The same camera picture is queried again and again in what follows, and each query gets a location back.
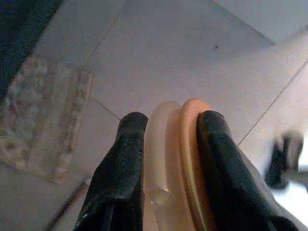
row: tile grout line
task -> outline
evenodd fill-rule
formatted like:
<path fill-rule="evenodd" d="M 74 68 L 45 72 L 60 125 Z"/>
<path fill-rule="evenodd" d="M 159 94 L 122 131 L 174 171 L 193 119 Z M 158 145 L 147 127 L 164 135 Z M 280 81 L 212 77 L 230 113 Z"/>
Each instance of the tile grout line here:
<path fill-rule="evenodd" d="M 257 122 L 253 125 L 253 127 L 247 132 L 247 134 L 242 138 L 242 140 L 237 145 L 238 147 L 240 144 L 244 141 L 244 139 L 251 133 L 251 131 L 257 126 L 257 124 L 260 122 L 260 120 L 265 116 L 265 114 L 269 111 L 269 109 L 276 103 L 276 101 L 280 98 L 280 96 L 285 92 L 285 90 L 291 85 L 291 83 L 296 79 L 296 77 L 302 72 L 302 70 L 306 67 L 308 64 L 308 60 L 304 62 L 300 66 L 300 68 L 295 72 L 295 74 L 292 76 L 292 78 L 287 82 L 287 84 L 284 86 L 284 88 L 279 92 L 279 94 L 276 96 L 274 101 L 269 105 L 269 107 L 265 110 L 265 112 L 260 116 L 260 118 L 257 120 Z"/>
<path fill-rule="evenodd" d="M 114 114 L 112 111 L 110 111 L 107 107 L 105 107 L 101 102 L 99 102 L 96 98 L 94 98 L 92 96 L 92 98 L 100 105 L 102 106 L 104 109 L 106 109 L 108 112 L 110 112 L 114 117 L 116 117 L 117 119 L 121 120 L 120 117 L 118 117 L 116 114 Z"/>
<path fill-rule="evenodd" d="M 94 52 L 96 51 L 96 49 L 99 47 L 99 45 L 102 43 L 102 41 L 107 37 L 107 35 L 109 34 L 109 32 L 111 31 L 111 29 L 114 27 L 114 24 L 117 22 L 119 16 L 117 16 L 115 18 L 115 20 L 111 23 L 110 27 L 107 29 L 106 33 L 103 35 L 102 39 L 99 41 L 99 43 L 95 46 L 95 48 L 93 49 L 91 55 L 89 56 L 89 58 L 86 60 L 85 64 L 82 66 L 81 70 L 84 70 L 84 68 L 86 67 L 86 65 L 88 64 L 88 62 L 90 61 L 90 59 L 92 58 Z"/>

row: black object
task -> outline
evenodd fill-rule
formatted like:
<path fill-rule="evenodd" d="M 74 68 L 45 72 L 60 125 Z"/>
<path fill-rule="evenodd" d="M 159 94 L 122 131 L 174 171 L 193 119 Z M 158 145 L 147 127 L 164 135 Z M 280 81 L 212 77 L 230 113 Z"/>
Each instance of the black object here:
<path fill-rule="evenodd" d="M 76 200 L 85 192 L 87 192 L 88 184 L 86 180 L 87 179 L 78 185 L 78 187 L 72 192 L 67 201 L 62 205 L 61 209 L 54 214 L 53 219 L 48 223 L 45 231 L 53 231 L 56 225 L 62 221 L 63 216 L 69 211 Z"/>
<path fill-rule="evenodd" d="M 274 142 L 269 169 L 265 175 L 265 182 L 273 189 L 285 189 L 288 182 L 282 178 L 282 173 L 287 170 L 287 152 L 286 147 L 288 142 L 284 142 L 283 150 L 281 151 L 278 141 Z"/>
<path fill-rule="evenodd" d="M 265 182 L 273 189 L 282 190 L 288 185 L 288 181 L 282 174 L 289 169 L 298 171 L 298 160 L 303 149 L 304 137 L 286 133 L 282 136 L 283 149 L 280 150 L 278 141 L 274 141 L 269 169 L 265 175 Z"/>
<path fill-rule="evenodd" d="M 197 137 L 206 190 L 220 231 L 307 230 L 274 200 L 258 171 L 233 142 L 221 114 L 201 113 Z"/>
<path fill-rule="evenodd" d="M 0 2 L 0 104 L 23 61 L 63 0 Z"/>
<path fill-rule="evenodd" d="M 95 170 L 75 231 L 142 231 L 147 120 L 138 112 L 121 119 L 114 145 Z"/>

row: floor mat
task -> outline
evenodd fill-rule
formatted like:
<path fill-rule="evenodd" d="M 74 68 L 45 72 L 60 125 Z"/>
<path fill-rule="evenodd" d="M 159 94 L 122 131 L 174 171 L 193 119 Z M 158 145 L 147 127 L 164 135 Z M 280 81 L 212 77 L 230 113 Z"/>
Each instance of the floor mat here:
<path fill-rule="evenodd" d="M 69 170 L 92 74 L 33 55 L 0 111 L 0 161 L 62 183 Z"/>

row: tile floor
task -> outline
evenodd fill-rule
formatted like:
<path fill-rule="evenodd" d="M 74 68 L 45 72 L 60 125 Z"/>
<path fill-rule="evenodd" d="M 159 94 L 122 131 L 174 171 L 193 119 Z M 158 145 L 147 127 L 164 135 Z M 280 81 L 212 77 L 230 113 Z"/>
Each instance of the tile floor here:
<path fill-rule="evenodd" d="M 62 186 L 0 168 L 6 230 L 43 230 L 131 111 L 149 115 L 165 100 L 201 98 L 226 117 L 260 172 L 272 138 L 308 118 L 308 33 L 274 46 L 209 0 L 67 0 L 36 52 L 91 71 L 91 99 Z M 81 205 L 82 198 L 57 230 L 73 226 Z"/>

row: white wall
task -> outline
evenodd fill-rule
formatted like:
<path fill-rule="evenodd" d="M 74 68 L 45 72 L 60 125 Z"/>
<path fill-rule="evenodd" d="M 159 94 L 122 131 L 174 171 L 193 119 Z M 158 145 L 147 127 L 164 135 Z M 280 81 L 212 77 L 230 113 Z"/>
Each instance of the white wall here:
<path fill-rule="evenodd" d="M 274 43 L 308 25 L 308 0 L 213 0 Z"/>

